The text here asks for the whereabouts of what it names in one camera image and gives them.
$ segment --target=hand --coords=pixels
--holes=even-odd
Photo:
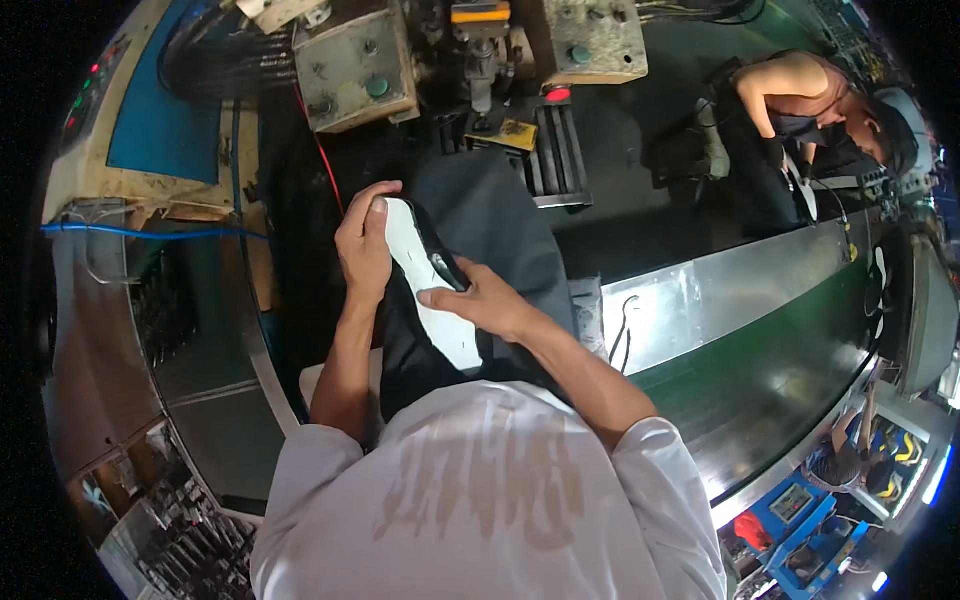
[[[401,181],[381,181],[353,197],[333,236],[347,280],[348,298],[375,309],[394,268],[387,248],[387,203],[377,196],[403,189]]]
[[[767,164],[774,169],[786,170],[786,154],[783,153],[783,144],[775,137],[763,138],[763,149],[767,153]]]
[[[466,292],[424,290],[418,294],[421,304],[451,312],[510,343],[519,342],[531,326],[543,324],[544,320],[550,322],[487,265],[478,265],[462,256],[456,260],[472,283],[470,289]]]
[[[797,173],[800,175],[800,185],[810,185],[810,179],[813,176],[813,165],[809,162],[801,162],[797,167]]]

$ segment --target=black hair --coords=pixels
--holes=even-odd
[[[880,125],[880,131],[874,131],[874,137],[886,157],[884,166],[896,173],[898,177],[906,175],[907,171],[917,163],[917,155],[920,152],[917,136],[899,110],[877,98],[867,99],[867,112]]]
[[[867,473],[867,492],[877,495],[890,485],[890,476],[894,474],[894,461],[890,458],[877,463]]]

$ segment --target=black glove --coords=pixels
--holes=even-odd
[[[775,138],[763,138],[763,148],[767,151],[767,164],[775,169],[783,168],[783,144]]]
[[[807,161],[801,162],[797,166],[797,173],[800,174],[801,185],[810,185],[810,179],[813,177],[813,165]]]

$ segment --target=red wire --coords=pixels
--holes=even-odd
[[[303,98],[300,96],[300,87],[298,85],[294,86],[294,91],[297,92],[297,102],[300,103],[300,110],[303,112],[303,116],[306,118],[307,127],[310,126],[310,118],[306,115],[306,106],[303,104]],[[326,165],[326,172],[330,175],[330,185],[333,186],[333,195],[337,197],[337,206],[340,207],[340,216],[344,216],[346,212],[344,211],[344,203],[340,200],[340,188],[337,187],[337,180],[333,177],[333,169],[330,168],[330,161],[326,159],[326,152],[324,151],[324,145],[320,143],[320,138],[317,137],[317,134],[313,133],[313,141],[317,142],[317,148],[320,149],[320,156],[324,159],[324,165]]]

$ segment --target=red button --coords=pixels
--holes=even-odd
[[[569,97],[570,97],[569,87],[558,87],[556,89],[551,89],[546,93],[547,102],[563,102]]]

